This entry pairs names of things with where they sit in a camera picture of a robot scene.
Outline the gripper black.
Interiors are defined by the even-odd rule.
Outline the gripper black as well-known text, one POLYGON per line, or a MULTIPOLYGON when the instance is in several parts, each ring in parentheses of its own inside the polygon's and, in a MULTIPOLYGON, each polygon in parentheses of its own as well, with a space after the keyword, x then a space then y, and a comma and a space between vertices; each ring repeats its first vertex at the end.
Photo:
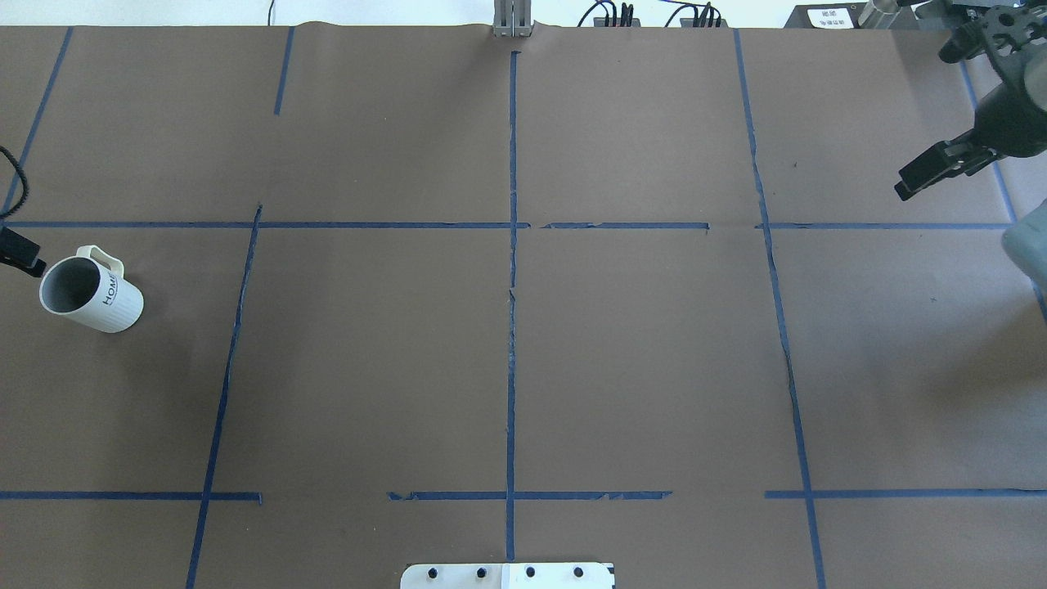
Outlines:
POLYGON ((40 245, 9 227, 1 227, 1 264, 12 266, 31 278, 42 278, 47 263, 40 258, 40 245))
POLYGON ((958 176, 975 175, 999 158, 1031 158, 1046 146, 1044 49, 990 55, 1000 82, 978 103, 972 139, 929 146, 900 171, 894 191, 901 201, 958 176))

